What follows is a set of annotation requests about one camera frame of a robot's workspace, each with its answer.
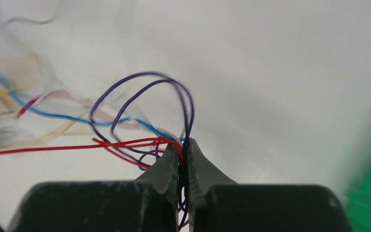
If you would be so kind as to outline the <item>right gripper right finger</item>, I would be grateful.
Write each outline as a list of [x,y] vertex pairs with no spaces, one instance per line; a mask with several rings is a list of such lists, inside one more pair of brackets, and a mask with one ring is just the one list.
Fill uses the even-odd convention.
[[191,232],[349,232],[344,209],[327,187],[238,184],[190,140],[188,218]]

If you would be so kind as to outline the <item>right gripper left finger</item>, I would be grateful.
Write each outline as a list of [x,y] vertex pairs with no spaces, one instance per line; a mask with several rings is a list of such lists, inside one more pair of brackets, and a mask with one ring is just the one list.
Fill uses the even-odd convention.
[[41,182],[24,196],[10,232],[176,232],[179,155],[173,145],[132,181]]

